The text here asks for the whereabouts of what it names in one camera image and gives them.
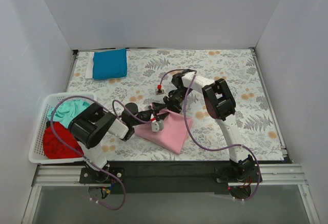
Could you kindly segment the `pink t shirt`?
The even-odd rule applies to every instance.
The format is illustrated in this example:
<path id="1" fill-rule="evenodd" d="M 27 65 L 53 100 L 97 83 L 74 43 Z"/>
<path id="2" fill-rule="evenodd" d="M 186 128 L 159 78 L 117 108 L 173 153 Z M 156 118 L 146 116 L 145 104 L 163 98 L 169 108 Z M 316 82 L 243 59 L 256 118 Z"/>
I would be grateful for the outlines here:
<path id="1" fill-rule="evenodd" d="M 179 155 L 189 136 L 185 119 L 182 114 L 167 109 L 161 110 L 159 114 L 165 113 L 168 116 L 163 120 L 161 131 L 153 132 L 150 124 L 143 124 L 135 128 L 135 135 Z"/>

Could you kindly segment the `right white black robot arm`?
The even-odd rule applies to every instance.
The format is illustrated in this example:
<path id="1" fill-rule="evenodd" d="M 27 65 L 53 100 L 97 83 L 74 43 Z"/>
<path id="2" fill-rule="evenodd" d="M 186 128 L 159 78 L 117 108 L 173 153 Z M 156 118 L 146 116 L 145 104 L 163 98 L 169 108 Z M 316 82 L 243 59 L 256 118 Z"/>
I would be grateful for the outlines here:
<path id="1" fill-rule="evenodd" d="M 242 144 L 243 140 L 238 130 L 235 116 L 236 102 L 227 82 L 222 78 L 211 80 L 199 76 L 196 70 L 178 69 L 177 72 L 172 77 L 172 84 L 176 89 L 165 95 L 163 104 L 152 103 L 152 108 L 156 112 L 164 108 L 176 113 L 183 112 L 184 123 L 186 124 L 188 95 L 192 91 L 202 94 L 207 112 L 219 125 L 227 146 L 218 149 L 209 149 L 195 140 L 188 125 L 186 125 L 187 133 L 197 146 L 206 151 L 229 151 L 231 165 L 226 170 L 221 170 L 218 173 L 220 178 L 233 179 L 240 182 L 246 180 L 250 182 L 252 174 L 259 173 L 259 170 L 255 169 L 258 162 L 254 153 Z"/>

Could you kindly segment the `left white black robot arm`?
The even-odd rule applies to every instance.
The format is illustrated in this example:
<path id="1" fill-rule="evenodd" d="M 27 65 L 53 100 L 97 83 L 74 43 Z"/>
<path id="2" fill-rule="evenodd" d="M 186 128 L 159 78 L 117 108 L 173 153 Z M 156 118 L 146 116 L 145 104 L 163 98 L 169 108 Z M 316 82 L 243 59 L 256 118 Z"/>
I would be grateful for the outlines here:
<path id="1" fill-rule="evenodd" d="M 166 108 L 164 104 L 152 103 L 148 110 L 139 111 L 135 103 L 125 105 L 120 116 L 107 112 L 96 103 L 77 115 L 69 124 L 68 130 L 80 144 L 87 162 L 88 175 L 92 182 L 109 182 L 109 165 L 100 142 L 110 133 L 122 141 L 127 141 L 135 133 L 135 127 L 146 125 L 150 121 L 151 131 L 159 132 L 164 128 L 164 119 L 170 114 L 168 111 L 160 114 Z"/>

